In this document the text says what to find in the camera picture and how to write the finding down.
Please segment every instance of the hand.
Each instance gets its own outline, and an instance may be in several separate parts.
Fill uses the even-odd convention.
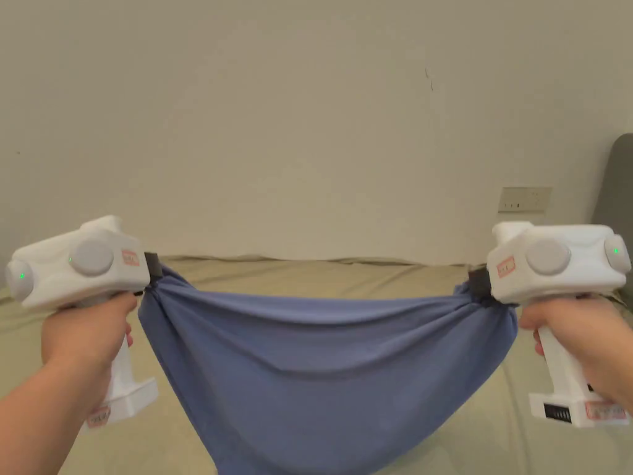
[[[42,362],[62,365],[92,380],[90,409],[105,398],[110,384],[110,368],[123,337],[133,343],[127,315],[136,307],[136,297],[120,294],[100,305],[62,310],[42,325]]]
[[[620,403],[630,399],[622,385],[623,373],[630,373],[633,331],[608,300],[542,301],[523,310],[519,325],[534,330],[536,352],[540,355],[543,348],[537,330],[549,327],[580,362],[585,378],[596,392]]]

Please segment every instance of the sticker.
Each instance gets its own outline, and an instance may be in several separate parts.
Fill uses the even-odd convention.
[[[614,402],[590,401],[585,402],[587,417],[592,421],[612,421],[626,419],[627,413],[622,406]]]
[[[91,429],[95,427],[105,426],[108,423],[108,419],[110,418],[110,412],[110,406],[99,407],[88,416],[88,419],[86,419],[85,422]]]
[[[511,274],[517,266],[514,262],[514,256],[508,257],[506,260],[501,261],[501,264],[497,264],[497,273],[499,274],[499,278],[502,279],[507,275]]]
[[[135,265],[139,266],[139,256],[134,251],[128,251],[126,249],[123,250],[123,263],[125,265]]]

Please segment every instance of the power socket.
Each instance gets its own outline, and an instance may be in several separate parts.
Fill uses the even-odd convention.
[[[544,212],[549,205],[551,187],[504,187],[499,199],[499,213]]]

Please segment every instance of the crack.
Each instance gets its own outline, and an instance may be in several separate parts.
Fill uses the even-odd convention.
[[[429,77],[429,71],[426,68],[424,68],[424,75],[427,77],[427,79],[431,83],[431,91],[433,91],[433,80]]]

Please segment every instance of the gray round button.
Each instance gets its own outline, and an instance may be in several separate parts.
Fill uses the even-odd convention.
[[[112,266],[112,250],[96,239],[86,239],[78,243],[71,251],[68,262],[79,274],[100,276]]]
[[[619,234],[614,234],[605,239],[605,253],[611,267],[618,272],[626,274],[631,270],[631,260],[627,251],[627,245]]]
[[[544,238],[535,242],[525,253],[532,270],[542,276],[555,276],[569,265],[572,252],[555,239]]]
[[[31,266],[21,260],[12,260],[4,269],[6,283],[11,296],[21,302],[33,291],[33,271]]]

